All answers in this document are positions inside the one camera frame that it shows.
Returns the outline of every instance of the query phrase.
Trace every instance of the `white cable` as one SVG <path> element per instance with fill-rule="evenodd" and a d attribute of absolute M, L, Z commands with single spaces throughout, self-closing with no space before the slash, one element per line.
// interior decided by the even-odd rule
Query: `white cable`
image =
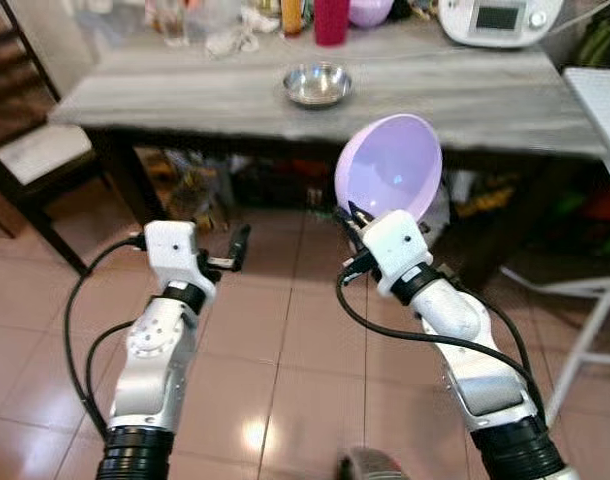
<path fill-rule="evenodd" d="M 558 35 L 563 30 L 567 30 L 569 27 L 572 27 L 572 26 L 576 25 L 577 23 L 582 22 L 583 20 L 585 20 L 589 17 L 596 15 L 598 12 L 606 9 L 609 6 L 610 6 L 610 0 L 607 0 L 606 2 L 601 3 L 600 5 L 597 5 L 596 7 L 583 13 L 582 15 L 579 15 L 578 17 L 573 18 L 573 19 L 563 23 L 562 25 L 559 25 L 558 27 L 550 30 L 550 32 L 547 34 L 547 36 L 551 37 L 552 35 Z"/>

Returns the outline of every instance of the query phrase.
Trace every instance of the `tile floor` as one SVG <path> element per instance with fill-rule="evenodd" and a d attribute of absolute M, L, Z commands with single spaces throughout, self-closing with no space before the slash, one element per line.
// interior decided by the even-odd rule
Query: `tile floor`
<path fill-rule="evenodd" d="M 136 228 L 95 184 L 51 213 L 88 260 Z M 170 478 L 328 480 L 343 448 L 367 444 L 394 455 L 413 479 L 484 480 L 439 386 L 437 354 L 368 334 L 340 311 L 332 282 L 347 250 L 336 228 L 299 212 L 251 211 L 246 219 L 254 227 L 248 264 L 225 277 L 203 314 Z M 223 251 L 226 235 L 201 241 Z M 102 444 L 73 394 L 61 347 L 74 281 L 30 228 L 0 240 L 0 480 L 94 478 Z M 371 287 L 352 288 L 354 306 L 409 328 L 406 312 Z M 91 339 L 138 315 L 155 288 L 143 254 L 120 252 L 101 267 L 75 309 L 79 364 Z M 591 303 L 534 296 L 500 277 L 486 293 L 516 319 L 549 396 Z M 502 329 L 497 338 L 512 351 Z M 610 351 L 610 322 L 597 343 Z M 98 356 L 94 385 L 104 411 L 124 359 L 118 337 Z M 610 480 L 610 367 L 583 371 L 553 436 L 582 478 Z"/>

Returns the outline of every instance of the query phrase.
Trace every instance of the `stainless steel bowl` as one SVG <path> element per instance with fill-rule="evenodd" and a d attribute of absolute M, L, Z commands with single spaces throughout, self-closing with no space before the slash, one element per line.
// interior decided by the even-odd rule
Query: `stainless steel bowl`
<path fill-rule="evenodd" d="M 352 79 L 338 65 L 301 65 L 283 79 L 287 96 L 306 107 L 327 107 L 340 102 L 352 89 Z"/>

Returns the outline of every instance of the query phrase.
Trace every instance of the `purple bowl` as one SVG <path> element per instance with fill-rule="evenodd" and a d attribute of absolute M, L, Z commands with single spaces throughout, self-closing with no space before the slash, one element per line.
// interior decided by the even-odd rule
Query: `purple bowl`
<path fill-rule="evenodd" d="M 375 217 L 401 209 L 419 220 L 442 168 L 432 127 L 415 115 L 394 115 L 368 125 L 345 146 L 336 165 L 336 198 L 347 211 L 351 200 Z"/>
<path fill-rule="evenodd" d="M 361 28 L 372 28 L 385 21 L 394 0 L 351 0 L 350 21 Z"/>

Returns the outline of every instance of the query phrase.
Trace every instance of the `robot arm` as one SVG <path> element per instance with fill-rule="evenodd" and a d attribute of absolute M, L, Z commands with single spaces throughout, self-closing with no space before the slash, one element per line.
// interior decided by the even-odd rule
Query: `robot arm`
<path fill-rule="evenodd" d="M 410 305 L 426 334 L 498 351 L 486 308 L 431 268 L 432 256 L 411 214 L 396 210 L 372 219 L 350 207 L 352 216 L 341 212 L 341 217 L 359 251 L 344 263 L 347 281 L 376 271 L 379 293 Z M 578 480 L 561 460 L 524 379 L 512 367 L 479 351 L 436 346 L 445 361 L 447 388 L 492 480 Z"/>
<path fill-rule="evenodd" d="M 233 239 L 229 259 L 198 251 L 194 231 L 189 222 L 145 227 L 162 294 L 150 300 L 127 334 L 127 362 L 116 386 L 98 479 L 167 478 L 200 312 L 216 297 L 216 269 L 240 270 L 250 228 Z"/>

